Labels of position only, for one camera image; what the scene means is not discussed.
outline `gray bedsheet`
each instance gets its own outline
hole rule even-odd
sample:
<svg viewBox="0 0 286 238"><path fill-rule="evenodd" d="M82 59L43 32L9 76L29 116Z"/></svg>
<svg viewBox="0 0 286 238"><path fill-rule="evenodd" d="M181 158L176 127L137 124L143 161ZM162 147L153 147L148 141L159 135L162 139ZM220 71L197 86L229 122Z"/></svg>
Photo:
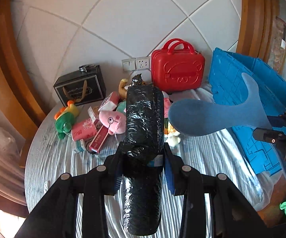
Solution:
<svg viewBox="0 0 286 238"><path fill-rule="evenodd" d="M192 93L198 99L210 100L206 89L198 89ZM40 126L31 145L26 170L25 193L28 210L31 211L55 180L65 172L72 176L87 173L92 168L103 164L108 155L115 153L117 141L114 136L108 137L104 149L98 155L89 153L74 154L71 149L71 137L58 140L53 116L60 108L57 105ZM182 136L181 143L173 153L182 157L183 161L199 170L202 174L215 176L225 173L244 194L256 210L266 206L271 197L274 183L280 177L270 178L267 173L255 175L250 165L242 157L230 133L224 129L202 137ZM105 196L108 231L111 238L134 237L122 229L122 197L121 190L112 197ZM207 237L211 236L210 204L206 196ZM77 237L82 237L82 201L79 196L77 209ZM173 197L167 189L163 176L162 219L156 234L149 237L177 238L182 217L183 197Z"/></svg>

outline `gift box ribbon handle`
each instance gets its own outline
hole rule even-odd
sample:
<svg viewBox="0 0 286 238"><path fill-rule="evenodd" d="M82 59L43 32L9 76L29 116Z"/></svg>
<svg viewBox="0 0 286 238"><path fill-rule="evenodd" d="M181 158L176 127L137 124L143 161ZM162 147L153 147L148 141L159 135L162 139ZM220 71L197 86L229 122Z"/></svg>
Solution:
<svg viewBox="0 0 286 238"><path fill-rule="evenodd" d="M87 91L87 87L88 87L87 80L85 80L84 81L84 85L82 87L82 96L81 96L81 98L77 98L77 99L74 99L72 96L70 96L68 94L68 92L66 91L65 87L63 87L63 91L64 91L64 94L66 95L66 97L69 100L73 100L74 102L79 103L79 102L81 102L85 98L85 93Z"/></svg>

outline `black gift box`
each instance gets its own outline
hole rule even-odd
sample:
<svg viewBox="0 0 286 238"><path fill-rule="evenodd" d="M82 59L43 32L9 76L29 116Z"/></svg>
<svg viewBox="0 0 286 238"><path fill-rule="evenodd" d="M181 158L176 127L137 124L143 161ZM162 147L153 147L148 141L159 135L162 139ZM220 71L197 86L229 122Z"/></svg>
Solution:
<svg viewBox="0 0 286 238"><path fill-rule="evenodd" d="M69 100L83 105L105 98L105 85L100 65L83 65L79 71L68 73L57 79L54 89L64 106Z"/></svg>

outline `green dinosaur plush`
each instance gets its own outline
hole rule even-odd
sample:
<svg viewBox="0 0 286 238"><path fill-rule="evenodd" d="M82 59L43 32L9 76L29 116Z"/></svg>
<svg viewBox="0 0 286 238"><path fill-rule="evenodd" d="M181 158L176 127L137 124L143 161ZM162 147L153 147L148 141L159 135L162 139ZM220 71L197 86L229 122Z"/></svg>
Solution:
<svg viewBox="0 0 286 238"><path fill-rule="evenodd" d="M63 113L60 117L58 117L55 121L55 128L58 131L58 138L62 140L66 135L65 132L71 131L74 123L75 116L70 112Z"/></svg>

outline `power outlet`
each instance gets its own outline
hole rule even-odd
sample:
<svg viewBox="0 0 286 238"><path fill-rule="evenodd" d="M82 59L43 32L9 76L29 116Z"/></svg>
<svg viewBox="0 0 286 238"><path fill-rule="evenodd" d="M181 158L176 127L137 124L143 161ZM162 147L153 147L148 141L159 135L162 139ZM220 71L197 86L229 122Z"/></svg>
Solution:
<svg viewBox="0 0 286 238"><path fill-rule="evenodd" d="M143 69L149 69L150 68L150 57L138 57L135 59L136 61L136 69L137 70L143 70Z"/></svg>

